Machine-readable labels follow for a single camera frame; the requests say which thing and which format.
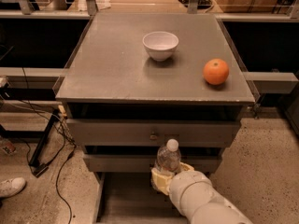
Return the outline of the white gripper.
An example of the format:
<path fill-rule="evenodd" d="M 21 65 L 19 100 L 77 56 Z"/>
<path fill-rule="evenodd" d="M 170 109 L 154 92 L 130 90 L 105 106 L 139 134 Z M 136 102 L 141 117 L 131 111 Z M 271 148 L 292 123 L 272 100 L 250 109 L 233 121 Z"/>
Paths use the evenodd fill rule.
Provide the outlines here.
<path fill-rule="evenodd" d="M 169 194 L 172 204 L 183 216 L 193 217 L 199 207 L 213 198 L 214 189 L 211 181 L 189 164 L 182 162 L 179 170 L 181 173 L 175 175 L 165 169 L 152 168 L 153 187 L 164 195 Z"/>

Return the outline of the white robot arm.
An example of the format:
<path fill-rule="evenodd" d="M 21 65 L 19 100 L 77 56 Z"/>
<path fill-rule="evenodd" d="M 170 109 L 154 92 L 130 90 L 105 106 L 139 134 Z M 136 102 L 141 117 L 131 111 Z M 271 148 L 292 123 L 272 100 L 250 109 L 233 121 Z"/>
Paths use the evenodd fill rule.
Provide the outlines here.
<path fill-rule="evenodd" d="M 193 168 L 176 175 L 152 168 L 151 176 L 154 187 L 169 197 L 190 224 L 253 224 L 213 188 L 203 173 Z"/>

